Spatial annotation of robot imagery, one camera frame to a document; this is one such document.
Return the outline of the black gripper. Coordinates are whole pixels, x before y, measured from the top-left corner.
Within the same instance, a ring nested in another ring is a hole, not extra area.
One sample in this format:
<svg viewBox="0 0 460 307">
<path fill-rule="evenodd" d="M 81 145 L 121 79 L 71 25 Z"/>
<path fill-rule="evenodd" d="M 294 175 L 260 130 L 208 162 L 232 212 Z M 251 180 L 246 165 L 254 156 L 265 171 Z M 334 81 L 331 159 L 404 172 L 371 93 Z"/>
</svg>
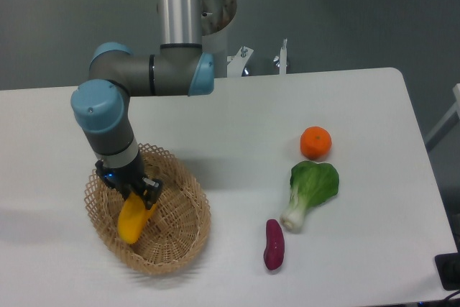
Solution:
<svg viewBox="0 0 460 307">
<path fill-rule="evenodd" d="M 123 199 L 127 199 L 130 193 L 135 193 L 147 210 L 150 210 L 161 196 L 162 181 L 145 177 L 140 151 L 133 160 L 120 168 L 106 167 L 103 160 L 97 160 L 95 167 L 97 176 L 108 188 L 117 190 Z"/>
</svg>

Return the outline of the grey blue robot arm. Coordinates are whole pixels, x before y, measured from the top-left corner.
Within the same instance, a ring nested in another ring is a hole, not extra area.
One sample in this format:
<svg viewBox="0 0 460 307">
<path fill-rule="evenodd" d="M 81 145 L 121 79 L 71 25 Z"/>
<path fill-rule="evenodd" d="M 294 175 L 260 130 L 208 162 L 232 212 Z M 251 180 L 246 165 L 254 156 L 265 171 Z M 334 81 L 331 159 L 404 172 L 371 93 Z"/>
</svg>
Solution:
<svg viewBox="0 0 460 307">
<path fill-rule="evenodd" d="M 201 0 L 158 0 L 162 30 L 156 55 L 136 56 L 107 42 L 92 58 L 89 77 L 73 92 L 75 120 L 96 155 L 96 172 L 123 198 L 151 209 L 162 184 L 148 178 L 129 122 L 133 96 L 196 96 L 213 91 L 213 56 L 202 48 Z"/>
</svg>

